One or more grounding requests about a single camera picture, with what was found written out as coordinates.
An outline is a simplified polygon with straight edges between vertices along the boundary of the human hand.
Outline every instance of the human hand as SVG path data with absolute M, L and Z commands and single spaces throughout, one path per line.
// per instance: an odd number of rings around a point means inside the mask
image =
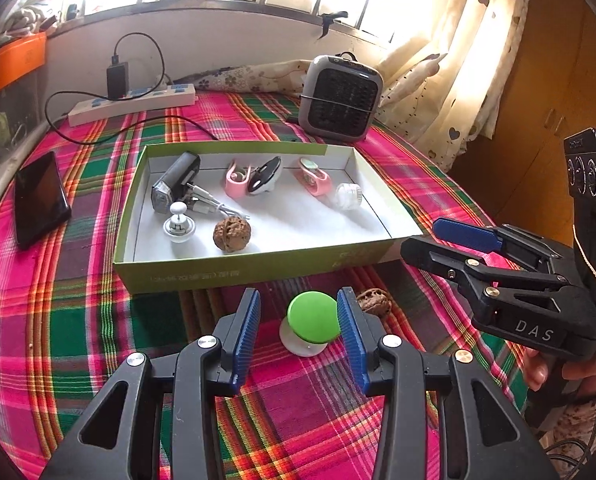
M 548 378 L 548 367 L 540 352 L 533 348 L 524 349 L 522 373 L 527 386 L 537 392 Z M 562 378 L 567 381 L 582 379 L 578 397 L 589 397 L 596 394 L 596 353 L 588 361 L 565 363 L 562 366 Z

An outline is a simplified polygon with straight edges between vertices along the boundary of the green toy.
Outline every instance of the green toy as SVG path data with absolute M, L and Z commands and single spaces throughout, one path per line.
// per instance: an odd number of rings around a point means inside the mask
M 285 348 L 301 357 L 319 354 L 339 335 L 336 301 L 315 290 L 303 292 L 291 300 L 280 327 Z

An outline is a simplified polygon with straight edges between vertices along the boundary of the cardboard box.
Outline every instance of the cardboard box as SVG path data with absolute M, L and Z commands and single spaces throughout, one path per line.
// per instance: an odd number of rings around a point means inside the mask
M 185 151 L 201 157 L 197 186 L 251 216 L 252 237 L 243 251 L 225 254 L 214 245 L 221 214 L 188 212 L 196 222 L 194 236 L 182 244 L 165 236 L 169 215 L 153 210 L 151 186 Z M 273 191 L 238 201 L 224 193 L 232 160 L 256 168 L 277 155 L 283 173 Z M 334 187 L 359 184 L 362 207 L 340 211 L 328 197 L 311 196 L 296 179 L 303 156 L 326 171 Z M 132 294 L 238 285 L 395 260 L 402 241 L 419 234 L 406 208 L 354 148 L 261 141 L 151 144 L 140 155 L 124 205 L 114 268 Z

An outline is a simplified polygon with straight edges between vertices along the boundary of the walnut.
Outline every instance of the walnut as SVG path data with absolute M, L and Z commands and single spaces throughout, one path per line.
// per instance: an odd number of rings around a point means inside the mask
M 213 230 L 213 243 L 227 253 L 241 251 L 251 240 L 251 225 L 244 218 L 230 216 L 220 220 Z
M 356 297 L 363 312 L 374 314 L 380 318 L 391 312 L 393 305 L 388 292 L 381 288 L 368 288 Z

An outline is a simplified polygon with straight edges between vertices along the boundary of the phone screen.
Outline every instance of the phone screen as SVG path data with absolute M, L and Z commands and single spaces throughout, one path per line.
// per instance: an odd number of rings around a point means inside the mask
M 27 164 L 16 174 L 14 190 L 16 241 L 27 249 L 67 221 L 72 209 L 62 186 L 54 152 Z

